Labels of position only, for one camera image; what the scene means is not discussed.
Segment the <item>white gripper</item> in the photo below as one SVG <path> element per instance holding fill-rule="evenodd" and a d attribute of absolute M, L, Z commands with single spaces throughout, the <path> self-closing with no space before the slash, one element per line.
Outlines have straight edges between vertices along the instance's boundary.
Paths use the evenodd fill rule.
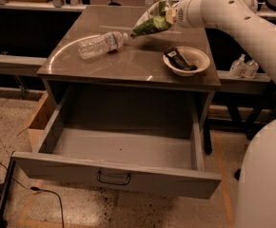
<path fill-rule="evenodd" d="M 202 0 L 182 0 L 177 8 L 166 12 L 166 21 L 172 25 L 177 23 L 182 28 L 202 28 L 204 21 L 201 13 Z"/>

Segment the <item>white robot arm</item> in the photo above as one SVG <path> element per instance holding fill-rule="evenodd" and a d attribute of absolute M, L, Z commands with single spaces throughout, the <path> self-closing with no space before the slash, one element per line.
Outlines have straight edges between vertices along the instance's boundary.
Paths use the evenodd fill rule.
<path fill-rule="evenodd" d="M 168 10 L 167 19 L 182 28 L 227 33 L 263 70 L 240 82 L 276 85 L 276 26 L 257 15 L 257 0 L 182 0 Z M 255 134 L 246 149 L 234 228 L 276 228 L 276 120 Z"/>

